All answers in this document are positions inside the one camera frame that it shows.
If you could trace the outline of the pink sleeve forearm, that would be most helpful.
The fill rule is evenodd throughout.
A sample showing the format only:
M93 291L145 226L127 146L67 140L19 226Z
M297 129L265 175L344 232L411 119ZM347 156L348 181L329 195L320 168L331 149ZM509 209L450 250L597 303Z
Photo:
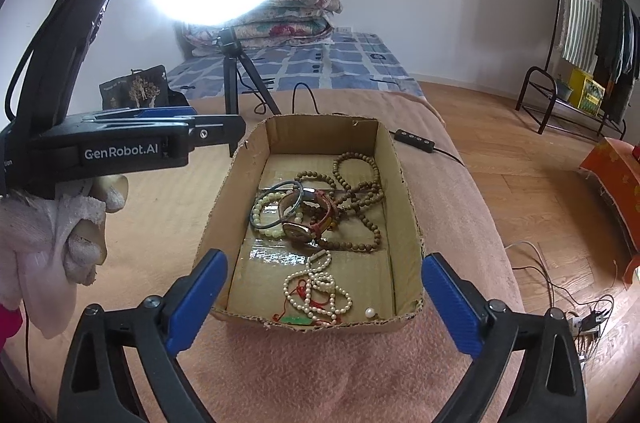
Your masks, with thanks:
M6 346L6 342L20 331L23 325L23 316L20 308L9 310L0 305L0 349Z

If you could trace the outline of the left hand white glove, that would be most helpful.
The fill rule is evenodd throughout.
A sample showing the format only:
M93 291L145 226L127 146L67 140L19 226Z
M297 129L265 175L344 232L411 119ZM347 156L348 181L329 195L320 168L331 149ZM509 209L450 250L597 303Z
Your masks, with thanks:
M124 175L61 183L55 197L1 197L1 305L21 309L45 339L72 320L77 287L96 281L107 256L106 216L122 210Z

